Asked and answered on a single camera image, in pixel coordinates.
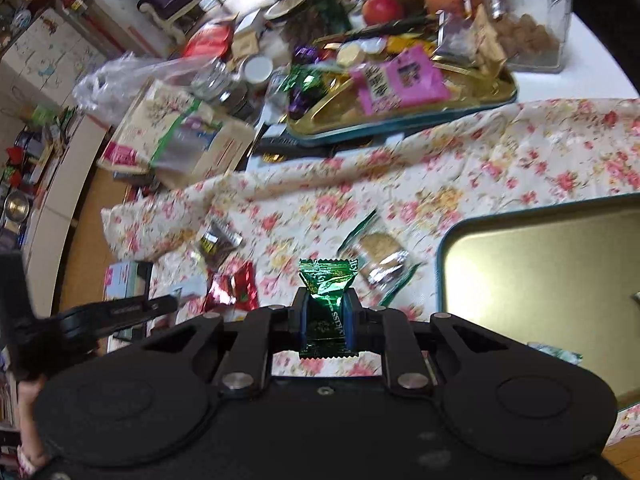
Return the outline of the small glass spice jar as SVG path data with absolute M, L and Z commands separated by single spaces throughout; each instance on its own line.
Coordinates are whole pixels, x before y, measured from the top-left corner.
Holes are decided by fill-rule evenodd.
M 226 64 L 216 58 L 196 72 L 189 89 L 201 101 L 239 118 L 246 115 L 245 109 L 250 105 L 246 84 L 235 78 Z

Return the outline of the kraft paper zip bag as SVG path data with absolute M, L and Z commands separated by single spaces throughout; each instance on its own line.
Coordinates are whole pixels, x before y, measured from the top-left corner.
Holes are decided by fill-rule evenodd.
M 130 176 L 152 174 L 166 188 L 235 170 L 255 130 L 185 88 L 150 79 L 126 111 L 98 165 Z

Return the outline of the empty gold tin tray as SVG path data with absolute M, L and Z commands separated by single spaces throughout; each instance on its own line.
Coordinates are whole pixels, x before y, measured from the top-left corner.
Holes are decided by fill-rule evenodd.
M 442 238 L 438 310 L 580 355 L 622 408 L 639 400 L 639 196 L 472 218 Z

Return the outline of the floral tablecloth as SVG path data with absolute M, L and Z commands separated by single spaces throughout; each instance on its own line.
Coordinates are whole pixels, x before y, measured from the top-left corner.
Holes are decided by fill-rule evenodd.
M 436 252 L 474 217 L 637 193 L 637 100 L 511 104 L 424 130 L 393 146 L 234 172 L 102 211 L 119 261 L 149 261 L 150 293 L 202 276 L 195 243 L 216 218 L 242 236 L 222 265 L 255 270 L 262 306 L 288 304 L 303 259 L 329 259 L 379 214 L 418 264 L 393 300 L 413 321 L 436 308 Z

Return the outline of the brown jujube snack packet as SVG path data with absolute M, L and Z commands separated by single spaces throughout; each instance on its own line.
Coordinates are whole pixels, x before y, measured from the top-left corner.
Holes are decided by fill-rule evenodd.
M 208 228 L 196 242 L 196 248 L 209 270 L 216 271 L 232 252 L 243 244 L 240 233 L 231 229 L 228 223 L 213 218 Z

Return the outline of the clear biscuit packet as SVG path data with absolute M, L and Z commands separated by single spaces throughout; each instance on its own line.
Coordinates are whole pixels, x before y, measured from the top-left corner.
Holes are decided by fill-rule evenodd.
M 389 304 L 418 270 L 419 263 L 387 229 L 381 215 L 371 211 L 337 248 L 341 259 L 356 260 L 358 271 L 370 289 L 378 292 L 381 304 Z

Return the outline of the purple foil candy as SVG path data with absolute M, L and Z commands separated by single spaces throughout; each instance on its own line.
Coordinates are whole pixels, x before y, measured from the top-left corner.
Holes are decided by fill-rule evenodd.
M 320 60 L 320 49 L 315 46 L 300 46 L 292 54 L 293 66 L 314 65 Z

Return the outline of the grey white wrapper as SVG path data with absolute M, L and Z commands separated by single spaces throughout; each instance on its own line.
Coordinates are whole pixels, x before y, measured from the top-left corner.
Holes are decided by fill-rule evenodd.
M 207 278 L 201 275 L 194 275 L 171 286 L 169 295 L 173 296 L 181 308 L 189 301 L 202 299 L 208 292 Z

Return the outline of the green can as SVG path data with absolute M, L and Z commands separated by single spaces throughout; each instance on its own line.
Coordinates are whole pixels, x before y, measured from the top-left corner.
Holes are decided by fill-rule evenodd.
M 311 0 L 330 34 L 340 34 L 352 29 L 348 15 L 340 0 Z

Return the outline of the clear plastic bag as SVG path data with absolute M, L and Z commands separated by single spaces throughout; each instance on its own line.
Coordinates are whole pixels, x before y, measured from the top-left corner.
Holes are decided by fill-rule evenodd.
M 117 126 L 149 80 L 187 87 L 196 73 L 212 61 L 207 56 L 139 58 L 129 52 L 82 77 L 73 88 L 72 97 L 85 114 L 105 125 Z

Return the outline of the dark glass jar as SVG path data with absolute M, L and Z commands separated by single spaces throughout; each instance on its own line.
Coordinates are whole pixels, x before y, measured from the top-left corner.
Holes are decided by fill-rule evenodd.
M 328 34 L 311 0 L 281 0 L 265 10 L 265 20 L 291 51 Z

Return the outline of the silver foil packet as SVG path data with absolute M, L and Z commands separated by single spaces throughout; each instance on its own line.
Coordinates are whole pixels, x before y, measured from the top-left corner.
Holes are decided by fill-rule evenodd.
M 471 63 L 475 58 L 473 19 L 439 11 L 435 54 Z

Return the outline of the green white Subiaoge snack packet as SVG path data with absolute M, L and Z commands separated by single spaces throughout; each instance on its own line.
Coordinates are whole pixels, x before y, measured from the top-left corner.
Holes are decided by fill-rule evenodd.
M 560 359 L 564 362 L 579 365 L 582 362 L 582 355 L 577 352 L 564 350 L 555 346 L 550 346 L 550 344 L 541 344 L 540 342 L 529 342 L 527 344 L 529 348 L 538 350 L 544 354 L 548 354 L 548 356 L 554 356 L 557 359 Z

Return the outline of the white jar lid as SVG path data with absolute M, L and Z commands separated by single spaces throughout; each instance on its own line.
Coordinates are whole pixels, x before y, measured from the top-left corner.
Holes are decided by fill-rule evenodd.
M 261 54 L 248 56 L 241 66 L 243 79 L 254 87 L 263 87 L 268 84 L 272 73 L 272 59 Z

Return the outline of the black remote control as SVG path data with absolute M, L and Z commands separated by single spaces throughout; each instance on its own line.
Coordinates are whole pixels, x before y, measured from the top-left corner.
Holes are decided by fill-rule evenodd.
M 306 148 L 290 136 L 263 136 L 253 148 L 254 156 L 274 155 L 285 158 L 302 158 Z

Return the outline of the gold tray with snacks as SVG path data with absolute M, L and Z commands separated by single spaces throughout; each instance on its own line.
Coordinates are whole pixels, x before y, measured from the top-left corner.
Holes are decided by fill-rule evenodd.
M 387 36 L 370 54 L 341 42 L 335 58 L 300 48 L 277 86 L 286 97 L 286 132 L 308 148 L 367 136 L 412 133 L 515 102 L 518 86 L 490 28 L 447 23 L 436 44 Z

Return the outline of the green foil candy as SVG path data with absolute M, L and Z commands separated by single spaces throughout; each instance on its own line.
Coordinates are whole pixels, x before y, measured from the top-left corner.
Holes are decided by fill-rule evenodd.
M 355 353 L 352 307 L 347 293 L 358 262 L 303 259 L 298 273 L 305 286 L 302 309 L 302 359 L 331 359 Z

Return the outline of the beige cracker packet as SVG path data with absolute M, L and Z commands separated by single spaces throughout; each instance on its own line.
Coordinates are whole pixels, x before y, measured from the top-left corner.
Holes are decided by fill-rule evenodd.
M 496 79 L 506 64 L 506 52 L 482 4 L 476 8 L 472 31 L 474 32 L 475 63 L 483 74 Z

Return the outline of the glass cookie jar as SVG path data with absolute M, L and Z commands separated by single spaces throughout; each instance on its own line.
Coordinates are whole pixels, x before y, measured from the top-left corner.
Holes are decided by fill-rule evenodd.
M 506 64 L 514 72 L 557 74 L 573 0 L 484 0 Z

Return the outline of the pink snack packet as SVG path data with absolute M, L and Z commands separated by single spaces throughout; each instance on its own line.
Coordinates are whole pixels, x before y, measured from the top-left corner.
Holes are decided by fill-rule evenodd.
M 364 63 L 349 75 L 366 115 L 451 98 L 442 72 L 421 46 L 405 49 L 387 62 Z

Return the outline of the red foil snack packet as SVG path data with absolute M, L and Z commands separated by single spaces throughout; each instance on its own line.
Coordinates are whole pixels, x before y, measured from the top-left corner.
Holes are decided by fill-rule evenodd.
M 254 264 L 242 263 L 231 273 L 209 274 L 208 291 L 205 296 L 205 310 L 235 308 L 250 312 L 259 308 L 258 288 Z

